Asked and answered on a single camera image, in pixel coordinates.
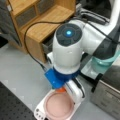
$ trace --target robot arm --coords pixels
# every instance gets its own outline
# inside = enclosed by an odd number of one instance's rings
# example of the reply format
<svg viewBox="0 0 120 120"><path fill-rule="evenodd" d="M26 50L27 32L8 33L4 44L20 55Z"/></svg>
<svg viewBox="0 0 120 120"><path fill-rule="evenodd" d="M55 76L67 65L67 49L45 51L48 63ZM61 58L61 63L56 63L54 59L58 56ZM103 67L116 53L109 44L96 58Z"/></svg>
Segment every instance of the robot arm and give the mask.
<svg viewBox="0 0 120 120"><path fill-rule="evenodd" d="M106 25L84 23L72 20L60 26L54 35L53 52L48 55L52 62L53 73L56 79L70 94L75 103L84 98L84 89L78 80L82 52L86 52L99 59L111 58L119 41L120 30L120 0L115 0L110 22Z"/></svg>

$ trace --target wooden box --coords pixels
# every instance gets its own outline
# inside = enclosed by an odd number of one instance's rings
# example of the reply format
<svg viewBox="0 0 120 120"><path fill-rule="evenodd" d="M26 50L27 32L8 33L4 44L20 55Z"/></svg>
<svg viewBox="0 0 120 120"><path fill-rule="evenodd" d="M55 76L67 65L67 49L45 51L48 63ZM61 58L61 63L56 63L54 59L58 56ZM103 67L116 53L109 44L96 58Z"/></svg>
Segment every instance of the wooden box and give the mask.
<svg viewBox="0 0 120 120"><path fill-rule="evenodd" d="M9 0L10 14L19 35L22 47L11 43L26 51L24 35L27 28L40 21L61 22L70 18L76 7L76 0ZM42 43L54 33L60 24L42 23L34 25L27 32L27 46L30 53L38 60L45 62Z"/></svg>

